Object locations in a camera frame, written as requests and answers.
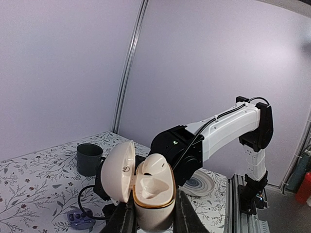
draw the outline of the white wall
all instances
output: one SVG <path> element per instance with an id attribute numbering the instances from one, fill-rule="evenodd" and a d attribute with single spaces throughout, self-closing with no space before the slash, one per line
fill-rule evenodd
<path id="1" fill-rule="evenodd" d="M 149 146 L 165 129 L 228 109 L 236 96 L 263 96 L 275 123 L 269 183 L 279 185 L 310 111 L 310 32 L 311 19 L 258 1 L 150 1 L 120 134 Z M 204 166 L 244 174 L 242 146 L 233 141 Z"/>
<path id="2" fill-rule="evenodd" d="M 0 160 L 111 129 L 139 5 L 0 0 Z"/>

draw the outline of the dark gray mug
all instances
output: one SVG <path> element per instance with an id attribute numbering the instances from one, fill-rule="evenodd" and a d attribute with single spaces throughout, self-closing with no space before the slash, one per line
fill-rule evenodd
<path id="1" fill-rule="evenodd" d="M 77 146 L 77 170 L 83 176 L 95 176 L 101 163 L 103 149 L 91 143 Z"/>

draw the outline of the container lid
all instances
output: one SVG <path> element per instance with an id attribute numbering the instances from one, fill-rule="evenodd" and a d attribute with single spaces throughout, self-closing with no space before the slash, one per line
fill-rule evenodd
<path id="1" fill-rule="evenodd" d="M 135 171 L 133 141 L 116 145 L 105 159 L 101 170 L 104 191 L 114 200 L 127 202 L 131 194 L 131 179 Z"/>

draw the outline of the metal pole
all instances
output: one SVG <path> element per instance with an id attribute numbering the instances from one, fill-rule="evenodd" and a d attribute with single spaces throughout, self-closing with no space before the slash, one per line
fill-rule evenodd
<path id="1" fill-rule="evenodd" d="M 112 132 L 118 133 L 120 129 L 120 121 L 121 121 L 121 115 L 122 115 L 122 110 L 124 106 L 124 99 L 125 99 L 125 94 L 126 94 L 126 89 L 127 89 L 127 83 L 128 83 L 128 76 L 130 74 L 132 62 L 134 59 L 135 55 L 135 50 L 136 50 L 136 45 L 138 42 L 141 26 L 142 26 L 142 20 L 145 16 L 146 8 L 148 5 L 149 0 L 142 0 L 140 7 L 139 7 L 139 12 L 136 18 L 132 38 L 131 38 L 131 43 L 130 47 L 127 52 L 124 68 L 123 68 L 123 73 L 122 73 L 122 79 L 119 87 L 119 93 L 118 93 L 118 98 L 117 98 L 117 104 L 116 104 L 116 109 L 115 109 L 115 114 L 114 114 L 114 119 L 113 119 L 113 124 L 112 124 Z"/>

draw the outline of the white robot arm segment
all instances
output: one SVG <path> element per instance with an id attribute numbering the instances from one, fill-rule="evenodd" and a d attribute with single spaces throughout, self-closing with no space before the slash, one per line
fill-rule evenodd
<path id="1" fill-rule="evenodd" d="M 201 133 L 204 137 L 203 162 L 208 160 L 217 150 L 232 140 L 258 128 L 260 109 L 255 105 L 247 102 L 238 102 L 236 106 L 228 110 L 237 108 L 242 104 L 245 104 L 243 108 L 216 120 L 216 122 L 211 123 Z M 197 131 L 212 118 L 213 117 L 188 124 L 186 130 L 192 134 L 196 134 Z"/>

